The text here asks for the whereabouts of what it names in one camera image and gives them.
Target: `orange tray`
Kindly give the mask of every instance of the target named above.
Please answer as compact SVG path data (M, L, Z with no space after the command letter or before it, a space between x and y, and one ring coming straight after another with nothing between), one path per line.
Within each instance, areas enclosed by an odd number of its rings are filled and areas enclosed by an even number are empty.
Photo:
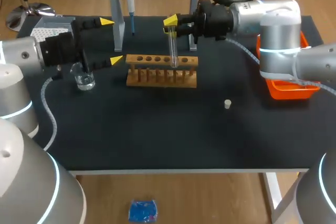
M301 47L308 47L309 44L301 32ZM257 55L260 58L260 36L257 39ZM319 87L301 86L287 81L274 81L266 79L268 90L271 96L276 100L300 100L308 99L315 92L319 91Z

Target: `small beaker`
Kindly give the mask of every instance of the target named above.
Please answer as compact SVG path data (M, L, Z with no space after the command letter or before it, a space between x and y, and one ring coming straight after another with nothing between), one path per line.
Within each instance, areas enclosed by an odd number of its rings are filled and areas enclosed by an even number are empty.
M87 91L93 89L96 82L94 81L93 73L83 71L83 65L77 62L72 65L70 73L75 77L77 86L80 90Z

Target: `glass test tube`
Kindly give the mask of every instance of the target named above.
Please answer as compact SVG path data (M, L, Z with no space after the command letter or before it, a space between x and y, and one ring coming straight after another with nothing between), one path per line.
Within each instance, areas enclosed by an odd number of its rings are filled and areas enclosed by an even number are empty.
M171 56L170 66L172 68L177 68L179 66L179 59L177 57L177 42L176 42L176 32L175 27L168 27L168 41L169 41L169 53Z

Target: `black tabletop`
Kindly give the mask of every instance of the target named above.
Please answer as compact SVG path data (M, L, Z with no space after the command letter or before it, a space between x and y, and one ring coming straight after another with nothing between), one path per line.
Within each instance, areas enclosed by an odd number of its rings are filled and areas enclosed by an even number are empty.
M38 17L28 17L19 37L29 36ZM126 19L123 54L168 55L163 17L136 17L131 36ZM311 17L302 18L311 46L322 44ZM83 32L89 61L114 52L112 27ZM255 52L256 38L238 39ZM179 55L198 56L197 89L126 86L125 59L94 73L96 86L80 92L74 78L52 82L46 99L58 123L49 149L68 170L290 169L308 168L335 147L335 97L319 91L308 101L275 101L258 65L225 41L200 38L198 50L178 39ZM43 76L28 78L45 146L51 122L43 109ZM224 100L232 106L224 109Z

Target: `wooden floor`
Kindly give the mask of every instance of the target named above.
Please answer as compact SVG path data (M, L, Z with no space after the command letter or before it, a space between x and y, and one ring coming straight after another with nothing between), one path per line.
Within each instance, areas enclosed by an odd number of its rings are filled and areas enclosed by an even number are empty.
M109 0L30 0L51 5L58 14L109 16ZM336 41L335 0L297 0L303 15L311 15L324 42ZM19 0L3 0L0 40L14 38L4 25ZM125 14L126 2L123 3ZM136 14L187 13L189 0L135 0ZM278 174L285 194L295 173ZM258 174L83 176L88 201L87 224L128 223L132 199L155 199L158 223L270 223Z

